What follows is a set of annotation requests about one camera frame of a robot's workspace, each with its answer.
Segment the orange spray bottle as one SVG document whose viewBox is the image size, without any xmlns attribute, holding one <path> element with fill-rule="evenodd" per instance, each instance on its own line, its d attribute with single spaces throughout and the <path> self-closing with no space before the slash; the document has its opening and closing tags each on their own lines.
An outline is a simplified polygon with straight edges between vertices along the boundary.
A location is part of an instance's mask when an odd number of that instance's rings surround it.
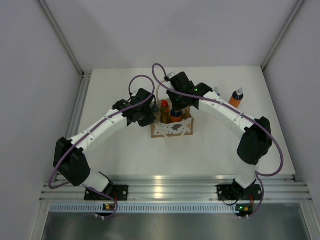
<svg viewBox="0 0 320 240">
<path fill-rule="evenodd" d="M 238 90 L 234 91 L 230 100 L 229 104 L 232 105 L 235 108 L 238 108 L 244 98 L 244 90 L 242 87 L 240 87 Z"/>
<path fill-rule="evenodd" d="M 221 95 L 218 87 L 215 87 L 213 90 L 218 96 Z"/>
<path fill-rule="evenodd" d="M 181 122 L 183 120 L 183 114 L 181 110 L 174 110 L 172 109 L 170 111 L 170 119 L 171 119 L 171 123 L 178 123 Z"/>
</svg>

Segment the clear bottle dark cap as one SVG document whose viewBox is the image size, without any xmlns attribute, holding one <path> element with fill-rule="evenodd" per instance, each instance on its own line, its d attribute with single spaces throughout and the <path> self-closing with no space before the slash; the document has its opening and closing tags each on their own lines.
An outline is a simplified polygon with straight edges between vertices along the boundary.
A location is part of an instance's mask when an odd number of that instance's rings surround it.
<svg viewBox="0 0 320 240">
<path fill-rule="evenodd" d="M 159 111 L 159 107 L 156 105 L 153 107 L 152 112 L 157 113 Z"/>
</svg>

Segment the yellow bottle red cap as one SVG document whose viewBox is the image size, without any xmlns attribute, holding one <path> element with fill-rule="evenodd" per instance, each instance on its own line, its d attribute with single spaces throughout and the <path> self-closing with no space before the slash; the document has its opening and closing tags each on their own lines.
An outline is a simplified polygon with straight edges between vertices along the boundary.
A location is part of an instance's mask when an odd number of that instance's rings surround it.
<svg viewBox="0 0 320 240">
<path fill-rule="evenodd" d="M 171 122 L 170 107 L 167 100 L 163 99 L 160 106 L 160 121 L 163 124 Z"/>
</svg>

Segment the canvas jute tote bag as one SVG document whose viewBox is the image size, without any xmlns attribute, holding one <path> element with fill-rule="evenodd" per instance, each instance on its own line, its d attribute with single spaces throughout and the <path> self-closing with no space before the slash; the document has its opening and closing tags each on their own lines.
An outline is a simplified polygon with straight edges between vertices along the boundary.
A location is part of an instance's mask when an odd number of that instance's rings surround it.
<svg viewBox="0 0 320 240">
<path fill-rule="evenodd" d="M 155 89 L 155 105 L 159 107 L 159 111 L 156 113 L 153 113 L 156 117 L 156 120 L 153 124 L 150 125 L 151 130 L 151 138 L 166 138 L 170 142 L 178 142 L 185 136 L 192 136 L 194 132 L 194 118 L 191 115 L 190 107 L 184 108 L 182 111 L 182 117 L 183 120 L 181 122 L 174 122 L 169 124 L 161 123 L 161 102 L 163 99 L 159 98 L 159 89 L 160 85 L 158 84 Z M 172 103 L 169 98 L 166 98 L 165 100 L 168 101 L 169 109 L 170 109 L 170 115 L 172 108 Z"/>
</svg>

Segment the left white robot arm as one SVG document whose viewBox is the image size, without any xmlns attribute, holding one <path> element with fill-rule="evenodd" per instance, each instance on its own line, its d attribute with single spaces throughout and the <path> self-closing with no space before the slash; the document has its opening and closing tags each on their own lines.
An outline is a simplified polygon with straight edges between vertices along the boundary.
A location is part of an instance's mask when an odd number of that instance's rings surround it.
<svg viewBox="0 0 320 240">
<path fill-rule="evenodd" d="M 95 192 L 102 200 L 113 194 L 113 182 L 96 169 L 92 153 L 109 137 L 130 124 L 141 127 L 155 121 L 151 105 L 155 96 L 140 88 L 129 100 L 119 100 L 112 108 L 83 132 L 56 143 L 53 167 L 73 186 L 83 186 Z"/>
</svg>

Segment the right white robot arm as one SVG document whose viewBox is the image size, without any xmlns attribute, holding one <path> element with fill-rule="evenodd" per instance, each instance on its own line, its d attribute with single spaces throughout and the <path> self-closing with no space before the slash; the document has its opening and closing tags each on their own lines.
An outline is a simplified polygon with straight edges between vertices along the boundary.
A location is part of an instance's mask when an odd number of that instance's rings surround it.
<svg viewBox="0 0 320 240">
<path fill-rule="evenodd" d="M 176 92 L 206 98 L 197 99 L 168 90 L 166 93 L 175 110 L 195 107 L 213 116 L 240 139 L 236 152 L 241 161 L 232 183 L 232 192 L 237 198 L 244 199 L 251 193 L 258 163 L 268 153 L 273 141 L 260 127 L 236 113 L 236 108 L 222 100 L 210 86 L 202 82 L 194 85 L 185 72 L 172 72 L 164 79 Z"/>
</svg>

